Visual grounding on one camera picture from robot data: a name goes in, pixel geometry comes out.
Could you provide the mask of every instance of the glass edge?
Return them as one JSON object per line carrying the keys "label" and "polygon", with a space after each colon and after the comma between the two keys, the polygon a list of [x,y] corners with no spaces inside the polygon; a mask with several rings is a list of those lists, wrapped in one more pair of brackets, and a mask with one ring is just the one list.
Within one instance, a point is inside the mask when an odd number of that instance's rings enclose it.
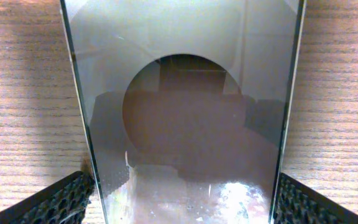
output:
{"label": "glass edge", "polygon": [[273,195],[272,200],[270,203],[270,211],[269,211],[269,218],[268,222],[273,223],[273,212],[275,209],[275,202],[277,196],[277,187],[278,187],[278,179],[280,177],[280,171],[283,162],[283,156],[285,152],[285,143],[287,141],[287,134],[288,134],[288,127],[290,123],[290,113],[291,113],[291,106],[292,106],[292,99],[293,99],[293,92],[295,87],[295,79],[296,79],[296,69],[298,66],[298,59],[299,59],[299,50],[301,44],[301,36],[303,30],[303,21],[305,18],[306,12],[306,2],[307,0],[300,0],[298,5],[298,14],[296,17],[296,26],[295,26],[295,33],[294,33],[294,40],[293,40],[293,47],[292,47],[292,56],[291,56],[291,67],[290,67],[290,78],[291,83],[288,82],[287,88],[287,97],[284,109],[284,119],[282,124],[282,134],[281,134],[281,142],[280,142],[280,149],[278,152],[277,158],[277,168],[276,174],[274,179],[274,186],[273,186]]}
{"label": "glass edge", "polygon": [[78,78],[78,67],[77,67],[76,58],[75,58],[74,44],[73,44],[73,39],[71,36],[70,23],[68,21],[68,14],[67,14],[65,0],[60,0],[60,14],[62,15],[63,30],[65,32],[67,50],[68,50],[68,54],[69,54],[69,58],[70,58],[71,70],[73,72],[75,91],[76,91],[76,94],[78,97],[78,106],[80,107],[81,120],[83,123],[84,132],[85,132],[86,146],[88,148],[89,155],[91,156],[90,160],[91,160],[93,175],[95,178],[96,190],[99,195],[99,202],[100,202],[99,205],[101,206],[101,208],[103,210],[104,221],[106,224],[108,224],[108,219],[106,216],[106,207],[104,206],[104,203],[103,203],[103,193],[101,190],[100,178],[99,178],[99,174],[98,174],[98,168],[96,165],[96,159],[95,159],[94,152],[93,152],[90,131],[89,131],[89,127],[85,121],[86,111],[84,110],[84,108],[83,108],[84,106],[82,104],[84,97],[83,97],[83,94],[81,91],[81,81]]}

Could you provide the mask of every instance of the wood grain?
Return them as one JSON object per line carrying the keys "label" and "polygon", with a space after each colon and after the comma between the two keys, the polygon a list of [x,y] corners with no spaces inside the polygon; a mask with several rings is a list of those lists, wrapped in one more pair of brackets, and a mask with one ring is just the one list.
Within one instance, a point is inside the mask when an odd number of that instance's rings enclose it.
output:
{"label": "wood grain", "polygon": [[[59,2],[0,0],[0,210],[86,157]],[[308,3],[283,170],[358,213],[358,0]]]}

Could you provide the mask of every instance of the wooden table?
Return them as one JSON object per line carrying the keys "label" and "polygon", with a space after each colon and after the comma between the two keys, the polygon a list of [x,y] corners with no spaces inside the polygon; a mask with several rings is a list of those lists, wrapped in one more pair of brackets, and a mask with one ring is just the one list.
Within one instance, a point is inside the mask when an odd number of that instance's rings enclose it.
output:
{"label": "wooden table", "polygon": [[[87,158],[58,0],[0,0],[0,210]],[[308,3],[283,170],[358,213],[358,0]]]}

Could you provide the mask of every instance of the reflective glass surface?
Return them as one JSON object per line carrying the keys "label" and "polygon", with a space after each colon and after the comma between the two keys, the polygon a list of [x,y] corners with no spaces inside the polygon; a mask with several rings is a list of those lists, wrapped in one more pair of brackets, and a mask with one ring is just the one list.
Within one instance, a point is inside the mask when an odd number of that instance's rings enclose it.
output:
{"label": "reflective glass surface", "polygon": [[109,223],[267,223],[298,0],[62,1]]}

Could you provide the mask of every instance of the brown wood background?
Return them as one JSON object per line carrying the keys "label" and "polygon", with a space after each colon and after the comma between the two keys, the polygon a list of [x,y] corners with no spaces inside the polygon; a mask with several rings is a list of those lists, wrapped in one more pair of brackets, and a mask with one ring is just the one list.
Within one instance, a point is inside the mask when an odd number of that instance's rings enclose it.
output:
{"label": "brown wood background", "polygon": [[[0,210],[86,158],[58,0],[0,0]],[[283,170],[358,213],[358,0],[309,0]]]}

